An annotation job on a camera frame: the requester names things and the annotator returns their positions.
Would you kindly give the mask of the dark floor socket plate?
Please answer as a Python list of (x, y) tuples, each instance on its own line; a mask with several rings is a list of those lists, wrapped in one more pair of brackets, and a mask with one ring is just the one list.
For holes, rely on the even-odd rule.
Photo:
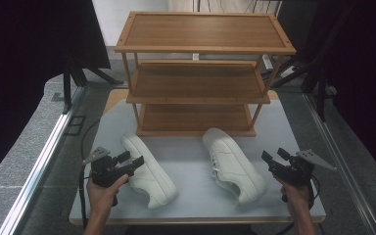
[(79, 136), (84, 126), (86, 116), (73, 116), (68, 123), (66, 136)]

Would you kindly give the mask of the aluminium rail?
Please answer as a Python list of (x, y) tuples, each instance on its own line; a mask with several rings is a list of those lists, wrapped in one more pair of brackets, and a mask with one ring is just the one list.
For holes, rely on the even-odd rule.
[(342, 179), (347, 187), (349, 194), (352, 198), (354, 206), (364, 224), (369, 235), (376, 235), (376, 215), (370, 204), (367, 202), (359, 184), (355, 180), (344, 156), (339, 149), (329, 127), (326, 122), (319, 116), (314, 99), (308, 95), (303, 94), (303, 98), (308, 106), (311, 116), (317, 125), (322, 139), (330, 153), (333, 162), (335, 163)]
[(85, 89), (83, 87), (78, 87), (73, 92), (70, 109), (59, 116), (55, 127), (52, 129), (50, 136), (41, 150), (25, 184), (21, 188), (18, 197), (15, 199), (11, 209), (0, 227), (0, 235), (14, 235), (17, 231), (17, 227), (24, 217), (35, 191), (38, 188), (41, 178), (43, 177), (46, 168), (54, 155), (59, 141), (67, 129), (72, 113), (77, 108), (77, 102), (83, 95), (84, 91)]

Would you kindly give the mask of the person's right hand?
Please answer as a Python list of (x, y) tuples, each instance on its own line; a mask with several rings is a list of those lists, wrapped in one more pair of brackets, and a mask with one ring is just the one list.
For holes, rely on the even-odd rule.
[(282, 185), (281, 193), (288, 198), (287, 207), (292, 218), (310, 216), (309, 192), (306, 186), (294, 186), (275, 176)]

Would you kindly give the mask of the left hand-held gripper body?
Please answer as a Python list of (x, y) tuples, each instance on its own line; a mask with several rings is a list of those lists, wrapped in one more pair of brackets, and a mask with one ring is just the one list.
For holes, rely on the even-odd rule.
[(110, 153), (109, 150), (98, 147), (82, 162), (83, 165), (91, 164), (93, 182), (105, 188), (112, 186), (125, 174), (134, 175), (134, 170), (126, 170), (124, 166), (118, 166), (117, 157), (111, 157)]

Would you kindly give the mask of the black metal stand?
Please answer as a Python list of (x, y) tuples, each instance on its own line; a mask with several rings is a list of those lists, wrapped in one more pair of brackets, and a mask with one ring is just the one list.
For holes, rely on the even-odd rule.
[(63, 73), (64, 84), (64, 109), (63, 114), (66, 115), (72, 107), (71, 98), (71, 83), (74, 82), (78, 87), (84, 87), (87, 83), (87, 78), (83, 72), (84, 69), (88, 69), (100, 76), (105, 81), (111, 84), (123, 84), (123, 81), (119, 81), (102, 71), (101, 69), (90, 66), (83, 60), (74, 57), (68, 50), (64, 53), (65, 70)]
[(324, 100), (326, 98), (326, 77), (324, 76), (322, 67), (324, 59), (325, 56), (319, 54), (308, 64), (303, 65), (291, 74), (272, 83), (272, 87), (280, 87), (295, 78), (298, 78), (300, 75), (306, 74), (304, 82), (301, 85), (301, 90), (304, 93), (310, 93), (314, 88), (317, 88), (316, 112), (322, 121), (325, 120)]

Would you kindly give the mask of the black curtain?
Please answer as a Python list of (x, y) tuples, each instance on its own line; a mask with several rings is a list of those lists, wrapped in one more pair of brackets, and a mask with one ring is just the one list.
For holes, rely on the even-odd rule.
[(299, 61), (325, 56), (333, 103), (376, 161), (376, 0), (284, 0), (278, 20)]
[(0, 0), (0, 164), (69, 63), (110, 66), (92, 0)]

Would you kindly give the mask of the white sneaker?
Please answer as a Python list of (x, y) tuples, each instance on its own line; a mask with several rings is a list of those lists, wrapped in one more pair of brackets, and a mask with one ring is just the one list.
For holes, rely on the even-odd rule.
[(121, 144), (130, 153), (132, 161), (139, 157), (144, 159), (144, 163), (130, 177), (130, 186), (135, 191), (148, 194), (148, 208), (155, 210), (175, 200), (178, 196), (177, 187), (145, 143), (136, 134), (127, 132), (122, 136)]
[(216, 184), (232, 193), (238, 204), (244, 205), (261, 198), (266, 182), (230, 135), (210, 128), (203, 143), (211, 158), (211, 173)]

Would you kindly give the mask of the wooden three-tier shoe rack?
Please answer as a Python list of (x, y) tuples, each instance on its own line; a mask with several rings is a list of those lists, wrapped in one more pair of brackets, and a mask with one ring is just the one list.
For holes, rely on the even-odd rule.
[(117, 41), (140, 136), (253, 136), (272, 81), (265, 55), (296, 50), (271, 14), (132, 12)]

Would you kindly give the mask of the person's left hand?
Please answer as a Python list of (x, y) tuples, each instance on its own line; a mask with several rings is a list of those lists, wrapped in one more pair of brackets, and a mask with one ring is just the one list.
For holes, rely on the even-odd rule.
[(112, 186), (105, 188), (95, 184), (93, 178), (90, 177), (86, 189), (90, 202), (91, 217), (108, 217), (113, 205), (114, 197), (119, 192), (119, 188), (127, 181), (128, 175), (125, 174), (116, 180)]

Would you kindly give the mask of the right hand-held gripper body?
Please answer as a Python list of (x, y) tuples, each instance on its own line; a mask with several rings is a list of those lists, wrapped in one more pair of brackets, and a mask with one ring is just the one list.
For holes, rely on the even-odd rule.
[(275, 176), (294, 186), (308, 185), (312, 179), (312, 173), (316, 165), (336, 171), (337, 169), (328, 164), (311, 149), (299, 151), (287, 161), (288, 165), (282, 165), (275, 161), (275, 166), (268, 166), (268, 170)]

